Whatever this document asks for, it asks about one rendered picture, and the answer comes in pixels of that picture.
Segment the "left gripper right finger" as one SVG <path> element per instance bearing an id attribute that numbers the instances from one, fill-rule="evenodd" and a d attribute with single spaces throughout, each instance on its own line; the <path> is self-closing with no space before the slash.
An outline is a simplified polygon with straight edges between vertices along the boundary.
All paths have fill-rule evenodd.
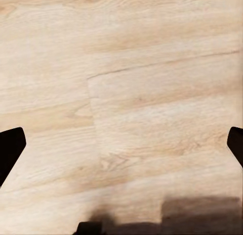
<path id="1" fill-rule="evenodd" d="M 243 167 L 243 129 L 232 127 L 227 145 Z"/>

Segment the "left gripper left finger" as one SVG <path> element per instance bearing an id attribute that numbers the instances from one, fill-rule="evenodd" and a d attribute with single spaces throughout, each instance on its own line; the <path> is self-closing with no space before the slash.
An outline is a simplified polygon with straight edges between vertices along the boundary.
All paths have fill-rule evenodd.
<path id="1" fill-rule="evenodd" d="M 26 146 L 22 127 L 0 132 L 0 187 Z"/>

